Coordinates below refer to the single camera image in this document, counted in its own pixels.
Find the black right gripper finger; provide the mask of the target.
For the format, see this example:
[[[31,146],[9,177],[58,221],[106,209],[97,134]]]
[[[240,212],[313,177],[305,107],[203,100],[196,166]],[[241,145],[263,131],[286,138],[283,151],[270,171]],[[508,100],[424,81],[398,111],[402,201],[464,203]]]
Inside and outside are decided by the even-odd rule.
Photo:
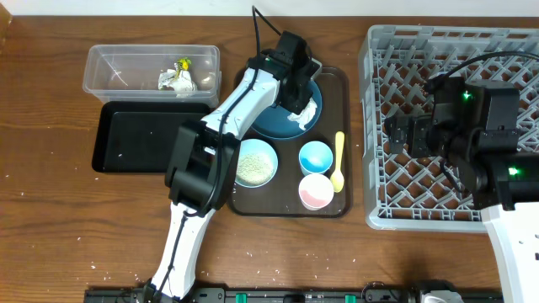
[[[430,117],[413,117],[408,130],[408,154],[411,157],[429,157],[430,149],[427,144],[430,130]]]
[[[408,140],[408,116],[394,114],[384,120],[392,154],[401,154]]]

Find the light blue rice bowl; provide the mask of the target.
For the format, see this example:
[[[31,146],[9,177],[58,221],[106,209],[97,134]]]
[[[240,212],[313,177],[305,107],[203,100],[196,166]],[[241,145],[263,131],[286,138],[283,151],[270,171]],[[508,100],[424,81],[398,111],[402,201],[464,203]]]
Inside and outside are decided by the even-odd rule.
[[[242,141],[235,182],[245,188],[264,186],[275,176],[278,164],[275,149],[266,141]]]

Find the white napkin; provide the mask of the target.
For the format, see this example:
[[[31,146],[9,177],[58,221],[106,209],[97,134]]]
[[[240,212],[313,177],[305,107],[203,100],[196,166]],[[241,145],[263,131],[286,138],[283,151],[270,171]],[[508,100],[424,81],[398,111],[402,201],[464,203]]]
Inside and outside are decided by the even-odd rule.
[[[177,98],[192,96],[197,90],[197,85],[189,77],[178,77],[170,83],[170,86],[176,92]]]

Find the white tissue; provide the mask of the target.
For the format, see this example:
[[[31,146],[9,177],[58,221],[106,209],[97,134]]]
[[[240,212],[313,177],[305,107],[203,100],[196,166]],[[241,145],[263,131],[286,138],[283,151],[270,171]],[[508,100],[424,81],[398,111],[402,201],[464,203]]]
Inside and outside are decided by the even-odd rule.
[[[317,111],[317,104],[313,98],[310,98],[307,106],[300,114],[290,113],[287,119],[291,122],[296,122],[301,130],[305,130],[307,124],[311,122]]]

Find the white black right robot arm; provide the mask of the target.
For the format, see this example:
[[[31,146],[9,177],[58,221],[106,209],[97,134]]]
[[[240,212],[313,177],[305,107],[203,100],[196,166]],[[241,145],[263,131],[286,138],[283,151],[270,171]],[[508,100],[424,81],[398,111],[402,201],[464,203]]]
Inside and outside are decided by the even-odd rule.
[[[519,90],[509,82],[437,77],[427,83],[429,114],[384,120],[393,154],[441,157],[459,172],[481,213],[504,301],[538,300],[538,155],[518,151]]]

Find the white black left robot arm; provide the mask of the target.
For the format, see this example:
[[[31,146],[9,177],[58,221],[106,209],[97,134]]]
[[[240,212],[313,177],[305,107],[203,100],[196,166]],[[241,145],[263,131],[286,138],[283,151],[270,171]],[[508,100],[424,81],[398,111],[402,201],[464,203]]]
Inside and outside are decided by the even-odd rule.
[[[217,109],[179,127],[165,174],[170,227],[161,263],[144,287],[145,302],[180,302],[190,292],[207,226],[232,191],[242,138],[268,107],[304,110],[312,96],[309,84],[321,70],[315,59],[251,58],[243,79]]]

